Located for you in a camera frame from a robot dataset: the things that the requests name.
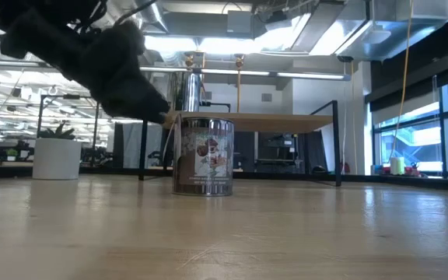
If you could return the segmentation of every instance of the can label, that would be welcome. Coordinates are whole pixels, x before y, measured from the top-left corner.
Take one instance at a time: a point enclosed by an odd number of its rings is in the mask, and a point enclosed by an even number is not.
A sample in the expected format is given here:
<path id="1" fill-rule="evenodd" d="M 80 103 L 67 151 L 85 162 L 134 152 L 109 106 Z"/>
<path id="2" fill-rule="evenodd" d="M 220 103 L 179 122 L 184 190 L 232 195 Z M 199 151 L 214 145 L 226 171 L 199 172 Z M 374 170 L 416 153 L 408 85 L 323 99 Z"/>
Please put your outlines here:
<path id="1" fill-rule="evenodd" d="M 180 184 L 215 186 L 232 183 L 233 133 L 185 128 L 181 139 Z"/>

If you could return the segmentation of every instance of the white planter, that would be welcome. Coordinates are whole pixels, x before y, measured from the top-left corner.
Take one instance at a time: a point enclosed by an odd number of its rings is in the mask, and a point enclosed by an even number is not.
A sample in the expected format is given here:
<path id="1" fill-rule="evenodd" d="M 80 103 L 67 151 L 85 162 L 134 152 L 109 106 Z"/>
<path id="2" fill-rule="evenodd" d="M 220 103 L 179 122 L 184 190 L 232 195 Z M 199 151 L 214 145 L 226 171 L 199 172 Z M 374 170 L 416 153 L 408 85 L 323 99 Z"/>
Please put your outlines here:
<path id="1" fill-rule="evenodd" d="M 79 178 L 81 143 L 66 139 L 36 140 L 32 178 L 75 180 Z"/>

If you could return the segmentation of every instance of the green plant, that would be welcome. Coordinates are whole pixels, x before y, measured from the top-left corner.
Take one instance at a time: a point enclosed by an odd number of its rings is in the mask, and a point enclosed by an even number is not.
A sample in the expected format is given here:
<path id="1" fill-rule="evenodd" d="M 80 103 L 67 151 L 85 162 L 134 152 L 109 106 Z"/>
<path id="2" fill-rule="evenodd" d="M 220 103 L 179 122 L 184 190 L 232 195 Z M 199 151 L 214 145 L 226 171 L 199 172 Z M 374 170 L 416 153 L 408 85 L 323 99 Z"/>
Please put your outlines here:
<path id="1" fill-rule="evenodd" d="M 8 150 L 6 150 L 6 155 L 7 156 L 17 156 L 17 155 L 19 155 L 19 153 L 15 149 L 8 149 Z"/>
<path id="2" fill-rule="evenodd" d="M 56 131 L 52 131 L 51 129 L 46 129 L 46 131 L 42 131 L 39 133 L 40 138 L 56 138 L 56 139 L 68 139 L 73 140 L 75 139 L 75 136 L 72 134 L 74 133 L 74 128 L 69 129 L 67 131 L 63 131 L 63 126 L 65 123 L 61 123 L 60 126 L 56 129 Z"/>

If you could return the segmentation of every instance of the metal can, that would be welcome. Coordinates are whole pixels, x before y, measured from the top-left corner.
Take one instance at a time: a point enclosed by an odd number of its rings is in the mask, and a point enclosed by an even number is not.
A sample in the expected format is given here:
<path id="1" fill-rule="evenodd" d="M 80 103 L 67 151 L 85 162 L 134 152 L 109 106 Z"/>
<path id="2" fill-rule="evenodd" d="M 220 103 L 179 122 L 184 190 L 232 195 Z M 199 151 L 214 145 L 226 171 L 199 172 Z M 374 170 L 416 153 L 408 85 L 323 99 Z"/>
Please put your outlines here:
<path id="1" fill-rule="evenodd" d="M 181 122 L 180 157 L 175 159 L 173 193 L 226 196 L 233 194 L 234 123 L 187 117 Z"/>

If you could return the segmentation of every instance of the black robotic arm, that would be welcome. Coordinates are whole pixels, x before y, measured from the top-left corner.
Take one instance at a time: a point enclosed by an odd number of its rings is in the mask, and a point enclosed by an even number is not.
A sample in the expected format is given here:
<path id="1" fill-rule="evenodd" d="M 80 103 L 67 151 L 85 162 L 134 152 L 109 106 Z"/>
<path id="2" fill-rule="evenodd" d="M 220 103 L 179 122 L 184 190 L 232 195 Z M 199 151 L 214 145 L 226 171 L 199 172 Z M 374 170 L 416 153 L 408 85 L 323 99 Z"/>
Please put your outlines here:
<path id="1" fill-rule="evenodd" d="M 169 104 L 139 71 L 144 37 L 131 21 L 99 30 L 91 24 L 107 0 L 0 0 L 1 53 L 30 52 L 75 80 L 112 117 L 164 122 Z"/>

